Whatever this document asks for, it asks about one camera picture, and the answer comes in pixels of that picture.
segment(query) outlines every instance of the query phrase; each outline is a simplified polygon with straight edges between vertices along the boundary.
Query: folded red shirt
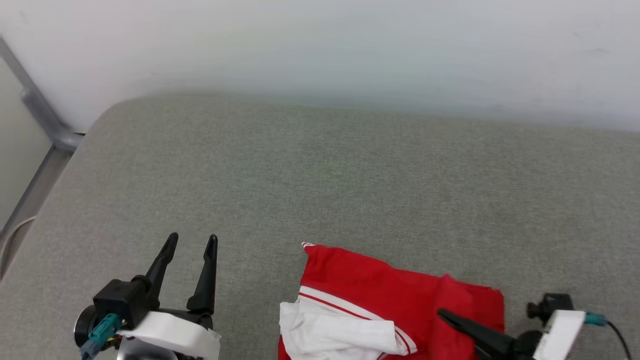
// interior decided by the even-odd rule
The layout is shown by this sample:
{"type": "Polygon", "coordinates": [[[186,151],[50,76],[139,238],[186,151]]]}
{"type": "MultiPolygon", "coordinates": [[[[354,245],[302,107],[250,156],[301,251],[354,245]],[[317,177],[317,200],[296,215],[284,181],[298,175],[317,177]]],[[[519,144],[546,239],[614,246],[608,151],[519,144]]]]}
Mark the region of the folded red shirt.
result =
{"type": "MultiPolygon", "coordinates": [[[[370,320],[392,320],[396,338],[408,350],[396,359],[472,359],[473,341],[436,314],[441,307],[504,332],[499,290],[392,268],[338,247],[303,244],[308,254],[299,296],[334,311],[370,320]]],[[[282,339],[278,359],[289,360],[282,339]]]]}

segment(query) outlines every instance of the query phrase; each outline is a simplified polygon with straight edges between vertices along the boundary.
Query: black cable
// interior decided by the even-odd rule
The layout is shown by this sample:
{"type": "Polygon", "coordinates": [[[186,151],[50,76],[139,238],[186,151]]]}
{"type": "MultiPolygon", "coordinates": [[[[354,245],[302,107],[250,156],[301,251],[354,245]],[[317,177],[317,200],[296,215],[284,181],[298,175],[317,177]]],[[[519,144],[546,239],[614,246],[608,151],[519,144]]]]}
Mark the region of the black cable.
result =
{"type": "Polygon", "coordinates": [[[627,342],[625,341],[625,339],[622,337],[622,333],[620,333],[620,330],[618,330],[618,328],[613,325],[612,322],[607,320],[607,325],[609,325],[613,331],[616,332],[616,335],[618,335],[618,339],[620,339],[620,342],[622,343],[622,347],[625,348],[625,353],[627,354],[627,359],[628,360],[632,360],[631,359],[631,352],[629,351],[629,347],[627,346],[627,342]]]}

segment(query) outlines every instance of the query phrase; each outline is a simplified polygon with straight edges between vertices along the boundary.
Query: white cable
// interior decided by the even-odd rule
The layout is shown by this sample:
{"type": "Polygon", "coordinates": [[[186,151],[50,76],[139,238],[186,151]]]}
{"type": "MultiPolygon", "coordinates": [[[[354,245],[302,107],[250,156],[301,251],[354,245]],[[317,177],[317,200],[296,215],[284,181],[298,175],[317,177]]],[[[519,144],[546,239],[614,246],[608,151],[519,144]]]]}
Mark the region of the white cable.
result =
{"type": "Polygon", "coordinates": [[[30,218],[24,219],[23,221],[19,222],[16,226],[14,226],[13,229],[11,229],[9,234],[6,236],[6,241],[4,242],[4,248],[2,250],[2,256],[0,256],[0,280],[2,280],[2,278],[4,277],[4,271],[6,270],[5,268],[8,267],[8,266],[5,266],[6,258],[8,256],[9,248],[11,247],[11,242],[13,241],[13,237],[15,236],[15,233],[17,233],[18,230],[20,230],[20,228],[23,227],[25,224],[28,224],[34,221],[35,219],[36,217],[30,217],[30,218]]]}

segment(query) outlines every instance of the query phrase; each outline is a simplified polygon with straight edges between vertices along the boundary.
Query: white cloth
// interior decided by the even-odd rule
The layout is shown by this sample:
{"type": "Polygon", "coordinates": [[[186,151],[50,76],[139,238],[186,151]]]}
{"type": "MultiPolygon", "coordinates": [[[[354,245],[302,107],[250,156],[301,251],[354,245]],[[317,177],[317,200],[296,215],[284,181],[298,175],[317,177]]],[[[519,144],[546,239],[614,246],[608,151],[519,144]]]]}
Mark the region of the white cloth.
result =
{"type": "Polygon", "coordinates": [[[363,320],[304,298],[280,303],[280,333],[291,360],[376,360],[400,354],[393,321],[363,320]]]}

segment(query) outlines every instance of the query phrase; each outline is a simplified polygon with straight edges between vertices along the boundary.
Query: teal connector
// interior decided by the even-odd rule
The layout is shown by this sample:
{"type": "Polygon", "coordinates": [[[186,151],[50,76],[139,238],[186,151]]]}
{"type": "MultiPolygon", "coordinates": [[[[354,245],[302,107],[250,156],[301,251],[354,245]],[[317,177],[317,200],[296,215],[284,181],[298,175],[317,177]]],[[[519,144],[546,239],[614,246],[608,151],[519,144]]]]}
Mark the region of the teal connector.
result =
{"type": "Polygon", "coordinates": [[[122,322],[116,314],[107,314],[89,334],[89,340],[80,348],[82,360],[93,360],[104,344],[116,335],[122,327],[122,322]]]}
{"type": "Polygon", "coordinates": [[[584,318],[584,323],[595,326],[607,326],[607,318],[601,314],[588,313],[584,318]]]}

